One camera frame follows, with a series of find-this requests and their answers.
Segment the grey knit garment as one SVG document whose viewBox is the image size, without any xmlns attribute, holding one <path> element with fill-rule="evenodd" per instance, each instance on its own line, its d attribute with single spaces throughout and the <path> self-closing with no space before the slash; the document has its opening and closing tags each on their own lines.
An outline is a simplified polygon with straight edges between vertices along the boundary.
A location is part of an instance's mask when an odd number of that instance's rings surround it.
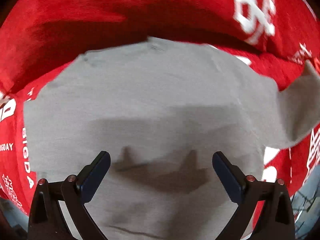
<svg viewBox="0 0 320 240">
<path fill-rule="evenodd" d="M 87 205 L 109 239 L 215 239 L 235 211 L 221 151 L 260 178 L 264 150 L 319 122 L 319 74 L 276 82 L 208 45 L 151 38 L 80 56 L 24 104 L 31 167 L 48 181 L 99 152 L 111 168 Z"/>
</svg>

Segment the red blanket with white print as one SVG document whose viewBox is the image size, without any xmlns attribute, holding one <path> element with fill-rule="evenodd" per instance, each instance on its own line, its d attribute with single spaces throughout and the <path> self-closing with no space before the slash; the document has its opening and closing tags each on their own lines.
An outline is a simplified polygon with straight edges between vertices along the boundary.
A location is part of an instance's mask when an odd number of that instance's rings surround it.
<svg viewBox="0 0 320 240">
<path fill-rule="evenodd" d="M 147 36 L 210 43 L 252 61 L 285 89 L 319 58 L 319 17 L 306 0 L 17 0 L 1 11 L 1 197 L 28 214 L 23 104 L 79 54 Z"/>
</svg>

